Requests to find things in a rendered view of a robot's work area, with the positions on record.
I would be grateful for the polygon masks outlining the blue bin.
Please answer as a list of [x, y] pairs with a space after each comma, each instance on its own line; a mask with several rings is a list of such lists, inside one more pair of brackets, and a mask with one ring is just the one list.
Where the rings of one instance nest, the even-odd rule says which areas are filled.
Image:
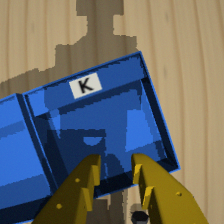
[[141, 51], [0, 99], [0, 224], [33, 221], [90, 154], [93, 199], [136, 186], [133, 153], [181, 169]]

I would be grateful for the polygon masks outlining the dark grey bolt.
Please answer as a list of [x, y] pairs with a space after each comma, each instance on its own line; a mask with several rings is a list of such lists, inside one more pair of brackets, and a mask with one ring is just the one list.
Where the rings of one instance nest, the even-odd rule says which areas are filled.
[[144, 211], [135, 211], [131, 217], [134, 224], [147, 224], [149, 216]]

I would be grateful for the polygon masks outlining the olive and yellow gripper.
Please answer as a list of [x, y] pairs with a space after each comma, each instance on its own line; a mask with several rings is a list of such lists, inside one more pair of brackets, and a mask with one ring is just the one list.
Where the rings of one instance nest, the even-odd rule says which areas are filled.
[[[139, 185], [142, 210], [150, 224], [209, 224], [193, 195], [143, 153], [131, 155], [133, 184]], [[69, 174], [31, 224], [86, 224], [94, 185], [100, 184], [101, 157], [86, 156]]]

